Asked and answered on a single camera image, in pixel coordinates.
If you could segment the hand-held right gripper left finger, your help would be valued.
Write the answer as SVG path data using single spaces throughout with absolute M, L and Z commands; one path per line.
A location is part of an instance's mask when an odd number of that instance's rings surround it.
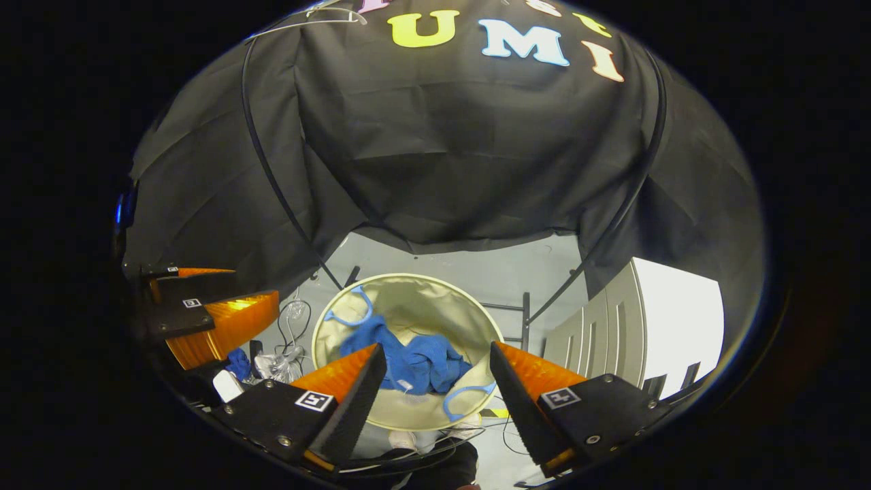
M 290 384 L 259 382 L 211 415 L 284 464 L 339 470 L 357 445 L 387 367 L 374 342 Z

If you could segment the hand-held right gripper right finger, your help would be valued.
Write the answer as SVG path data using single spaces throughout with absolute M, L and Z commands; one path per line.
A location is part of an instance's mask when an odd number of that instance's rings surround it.
M 489 370 L 545 477 L 614 457 L 672 411 L 619 376 L 585 378 L 504 342 L 492 341 Z

